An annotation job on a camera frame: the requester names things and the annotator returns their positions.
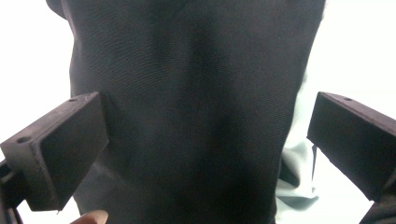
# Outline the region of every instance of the white background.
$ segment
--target white background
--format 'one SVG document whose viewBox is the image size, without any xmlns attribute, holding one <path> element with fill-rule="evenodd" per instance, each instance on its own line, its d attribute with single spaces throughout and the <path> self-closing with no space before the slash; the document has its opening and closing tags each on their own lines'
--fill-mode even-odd
<svg viewBox="0 0 396 224">
<path fill-rule="evenodd" d="M 307 67 L 316 88 L 348 96 L 396 119 L 395 12 L 394 0 L 328 1 Z M 67 100 L 73 37 L 67 21 L 45 1 L 1 1 L 0 29 L 3 142 Z M 368 203 L 326 158 L 319 155 L 317 166 L 317 189 L 329 203 L 314 209 L 309 218 L 301 219 L 304 222 L 296 218 L 292 223 L 357 223 Z M 341 200 L 356 206 L 343 207 Z M 19 210 L 27 224 L 68 223 L 78 217 L 74 202 L 59 215 L 32 213 L 26 203 Z"/>
</svg>

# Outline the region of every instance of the screw hole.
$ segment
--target screw hole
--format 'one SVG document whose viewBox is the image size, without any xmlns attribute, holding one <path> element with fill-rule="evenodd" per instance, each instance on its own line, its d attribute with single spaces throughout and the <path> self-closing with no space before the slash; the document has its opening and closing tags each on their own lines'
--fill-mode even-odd
<svg viewBox="0 0 396 224">
<path fill-rule="evenodd" d="M 25 143 L 25 142 L 30 141 L 30 139 L 32 139 L 32 138 L 29 137 L 29 136 L 25 136 L 25 137 L 19 138 L 19 139 L 17 140 L 17 143 L 19 143 L 19 144 Z"/>
</svg>

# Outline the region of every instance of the textured dark fabric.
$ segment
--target textured dark fabric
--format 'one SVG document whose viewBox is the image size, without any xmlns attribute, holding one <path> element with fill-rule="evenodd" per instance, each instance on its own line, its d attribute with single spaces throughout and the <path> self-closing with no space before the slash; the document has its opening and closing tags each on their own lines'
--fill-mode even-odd
<svg viewBox="0 0 396 224">
<path fill-rule="evenodd" d="M 110 144 L 80 185 L 108 223 L 271 223 L 280 154 L 324 0 L 48 0 L 72 95 Z"/>
</svg>

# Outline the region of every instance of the black cloth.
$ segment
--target black cloth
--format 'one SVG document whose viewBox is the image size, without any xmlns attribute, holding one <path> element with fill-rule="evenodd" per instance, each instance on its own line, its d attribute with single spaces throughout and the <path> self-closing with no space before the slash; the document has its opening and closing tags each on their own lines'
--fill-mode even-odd
<svg viewBox="0 0 396 224">
<path fill-rule="evenodd" d="M 78 188 L 108 223 L 271 223 L 324 0 L 48 0 L 109 147 Z"/>
</svg>

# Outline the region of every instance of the black trousers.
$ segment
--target black trousers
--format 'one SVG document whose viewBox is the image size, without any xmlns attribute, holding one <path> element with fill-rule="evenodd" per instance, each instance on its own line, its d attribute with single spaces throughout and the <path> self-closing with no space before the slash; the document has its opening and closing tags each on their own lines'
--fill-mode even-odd
<svg viewBox="0 0 396 224">
<path fill-rule="evenodd" d="M 109 147 L 78 188 L 108 223 L 271 223 L 324 0 L 48 0 L 75 37 L 72 95 Z"/>
</svg>

